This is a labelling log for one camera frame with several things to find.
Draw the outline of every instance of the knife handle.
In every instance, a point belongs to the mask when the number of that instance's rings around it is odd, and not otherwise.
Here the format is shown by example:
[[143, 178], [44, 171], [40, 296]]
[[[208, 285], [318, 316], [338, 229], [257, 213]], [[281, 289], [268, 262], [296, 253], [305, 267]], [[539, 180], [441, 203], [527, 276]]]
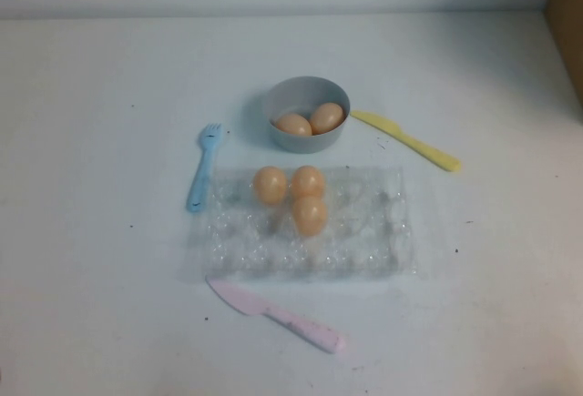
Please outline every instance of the knife handle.
[[426, 157], [445, 171], [457, 171], [461, 167], [461, 163], [456, 157], [447, 155], [445, 152], [442, 152], [438, 148], [428, 146], [426, 143], [419, 141], [410, 135], [407, 135], [403, 132], [390, 135], [401, 141], [406, 146], [412, 148], [419, 155]]
[[282, 308], [271, 305], [263, 314], [328, 353], [339, 352], [346, 346], [340, 332]]

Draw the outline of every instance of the egg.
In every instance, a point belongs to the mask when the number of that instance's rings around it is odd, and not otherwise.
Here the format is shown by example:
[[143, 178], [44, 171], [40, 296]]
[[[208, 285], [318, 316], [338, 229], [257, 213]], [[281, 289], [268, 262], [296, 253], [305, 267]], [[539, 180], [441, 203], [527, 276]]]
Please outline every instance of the egg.
[[275, 122], [275, 126], [292, 135], [309, 137], [312, 134], [310, 123], [300, 114], [286, 114]]
[[261, 203], [278, 205], [285, 198], [285, 193], [288, 190], [288, 179], [280, 168], [264, 167], [255, 173], [253, 189]]
[[328, 222], [326, 204], [314, 196], [297, 199], [291, 213], [298, 232], [304, 237], [318, 235]]
[[344, 121], [344, 110], [335, 103], [324, 103], [310, 117], [314, 135], [325, 134], [336, 129]]
[[300, 167], [291, 178], [291, 194], [295, 198], [303, 198], [305, 196], [322, 198], [325, 189], [326, 179], [316, 167]]

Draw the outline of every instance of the clear plastic egg tray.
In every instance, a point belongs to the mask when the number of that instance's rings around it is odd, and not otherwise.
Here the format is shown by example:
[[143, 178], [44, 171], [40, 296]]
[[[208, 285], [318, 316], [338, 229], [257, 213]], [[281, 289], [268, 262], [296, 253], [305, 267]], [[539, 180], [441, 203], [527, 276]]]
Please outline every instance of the clear plastic egg tray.
[[[243, 278], [372, 278], [414, 269], [414, 250], [400, 168], [328, 168], [328, 223], [303, 238], [292, 198], [260, 204], [256, 170], [215, 173], [207, 209], [196, 219], [196, 251], [205, 274]], [[284, 170], [288, 180], [293, 169]]]

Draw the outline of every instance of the white tabletop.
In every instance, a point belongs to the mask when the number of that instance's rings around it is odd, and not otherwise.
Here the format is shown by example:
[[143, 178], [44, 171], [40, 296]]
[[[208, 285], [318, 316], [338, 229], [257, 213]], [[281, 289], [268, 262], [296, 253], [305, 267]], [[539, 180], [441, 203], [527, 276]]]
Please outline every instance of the white tabletop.
[[[463, 169], [356, 120], [281, 152], [252, 111], [298, 75]], [[3, 396], [583, 391], [583, 128], [542, 15], [0, 22], [0, 92]], [[417, 275], [249, 285], [347, 334], [343, 354], [189, 273], [214, 121], [218, 167], [403, 166]]]

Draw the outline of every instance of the bowl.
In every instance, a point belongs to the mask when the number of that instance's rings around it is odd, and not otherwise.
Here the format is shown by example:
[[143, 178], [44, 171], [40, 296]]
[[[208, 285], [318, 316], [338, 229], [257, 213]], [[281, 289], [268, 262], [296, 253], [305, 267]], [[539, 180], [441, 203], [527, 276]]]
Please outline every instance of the bowl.
[[[312, 113], [327, 102], [337, 103], [344, 120], [330, 132], [311, 137], [288, 134], [275, 122], [286, 114], [296, 113], [310, 119]], [[295, 153], [314, 153], [331, 146], [343, 131], [350, 115], [350, 100], [342, 88], [328, 79], [314, 76], [293, 77], [274, 86], [263, 100], [263, 115], [269, 124], [270, 137], [280, 147]]]

